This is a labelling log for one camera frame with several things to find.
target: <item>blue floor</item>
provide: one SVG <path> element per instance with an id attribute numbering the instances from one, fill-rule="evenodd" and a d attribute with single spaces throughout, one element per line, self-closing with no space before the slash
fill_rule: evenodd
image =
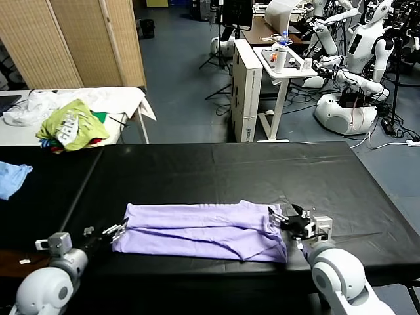
<path id="1" fill-rule="evenodd" d="M 210 29 L 208 22 L 193 21 L 186 16 L 187 9 L 142 10 L 141 18 L 155 21 L 154 39 L 140 41 L 147 80 L 147 97 L 157 121 L 146 120 L 150 142 L 200 143 L 226 142 L 229 130 L 228 114 L 222 114 L 229 104 L 226 96 L 204 100 L 207 95 L 230 82 L 226 71 L 215 66 L 199 66 L 207 59 L 210 40 L 217 36 L 217 27 Z M 420 70 L 411 77 L 403 76 L 401 82 L 419 82 Z M 265 78 L 262 91 L 275 91 Z M 397 113 L 404 119 L 404 126 L 420 131 L 420 89 L 400 87 Z M 315 104 L 315 101 L 286 104 L 284 112 Z M 273 109 L 274 101 L 260 103 L 260 109 Z M 321 128 L 312 116 L 314 108 L 285 114 L 280 121 L 277 138 L 290 141 L 344 140 L 353 146 L 358 141 L 345 139 Z M 255 140 L 264 139 L 257 123 Z M 141 143 L 134 125 L 123 132 L 125 143 Z M 380 125 L 371 137 L 371 144 L 379 146 L 395 140 L 385 135 Z M 354 149 L 383 190 L 401 213 L 420 233 L 420 147 L 391 145 L 371 150 L 365 144 Z M 375 289 L 380 298 L 399 315 L 415 314 L 410 297 L 401 285 Z"/>

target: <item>clothing pile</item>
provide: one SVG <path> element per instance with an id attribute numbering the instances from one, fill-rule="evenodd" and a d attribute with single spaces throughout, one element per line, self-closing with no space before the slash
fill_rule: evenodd
<path id="1" fill-rule="evenodd" d="M 277 214 L 279 205 L 271 205 Z M 238 204 L 127 206 L 126 233 L 114 251 L 241 261 L 287 261 L 287 249 L 268 206 Z"/>
<path id="2" fill-rule="evenodd" d="M 99 119 L 81 100 L 74 100 L 55 110 L 43 123 L 36 136 L 42 147 L 52 152 L 75 151 L 108 138 L 109 134 Z"/>
<path id="3" fill-rule="evenodd" d="M 136 87 L 96 87 L 74 91 L 32 91 L 28 101 L 3 113 L 10 126 L 30 126 L 46 120 L 53 111 L 63 108 L 74 100 L 81 100 L 93 112 L 126 114 L 131 118 L 139 104 L 142 115 L 156 120 L 144 92 Z"/>

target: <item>black table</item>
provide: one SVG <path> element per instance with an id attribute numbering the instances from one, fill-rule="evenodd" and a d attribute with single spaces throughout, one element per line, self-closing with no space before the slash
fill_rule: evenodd
<path id="1" fill-rule="evenodd" d="M 21 150 L 25 155 L 23 148 L 5 150 Z M 127 203 L 235 203 L 245 199 L 280 202 L 291 214 L 290 205 L 296 203 L 333 218 L 333 238 L 362 261 L 371 285 L 420 277 L 420 236 L 346 142 L 124 145 L 78 154 L 78 160 L 93 155 L 93 171 L 80 195 L 76 194 L 71 215 L 67 212 L 65 216 L 69 217 L 65 231 L 75 242 L 86 226 L 120 221 Z M 50 166 L 63 169 L 64 163 L 72 163 L 69 156 L 54 158 Z M 21 198 L 37 184 L 29 179 L 27 190 L 19 192 Z M 54 185 L 53 177 L 45 180 Z M 30 226 L 27 212 L 22 213 L 21 221 Z M 290 243 L 287 264 L 110 253 L 89 265 L 81 290 L 94 291 L 102 298 L 107 294 L 126 297 L 141 290 L 146 300 L 165 296 L 168 301 L 171 296 L 172 303 L 180 303 L 180 297 L 186 295 L 204 301 L 204 297 L 227 299 L 227 292 L 240 291 L 235 296 L 248 299 L 315 288 L 308 264 Z"/>
<path id="2" fill-rule="evenodd" d="M 15 195 L 0 199 L 0 249 L 35 251 L 35 240 L 59 231 L 101 152 L 58 155 L 35 146 L 0 146 L 0 161 L 33 167 Z"/>

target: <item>purple cloth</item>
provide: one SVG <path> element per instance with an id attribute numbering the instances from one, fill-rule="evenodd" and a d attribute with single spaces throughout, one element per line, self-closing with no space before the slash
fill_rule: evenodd
<path id="1" fill-rule="evenodd" d="M 280 206 L 272 206 L 281 214 Z M 114 251 L 285 263 L 287 250 L 267 205 L 127 206 L 127 231 Z"/>

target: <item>white cloth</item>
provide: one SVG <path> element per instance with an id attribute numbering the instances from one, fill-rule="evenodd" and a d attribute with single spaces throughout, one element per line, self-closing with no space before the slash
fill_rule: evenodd
<path id="1" fill-rule="evenodd" d="M 20 103 L 7 112 L 3 118 L 7 125 L 30 126 L 46 120 L 51 113 L 73 100 L 80 99 L 94 112 L 127 114 L 131 118 L 140 104 L 140 112 L 156 120 L 153 109 L 142 90 L 136 87 L 97 87 L 77 90 L 34 91 L 27 102 Z"/>

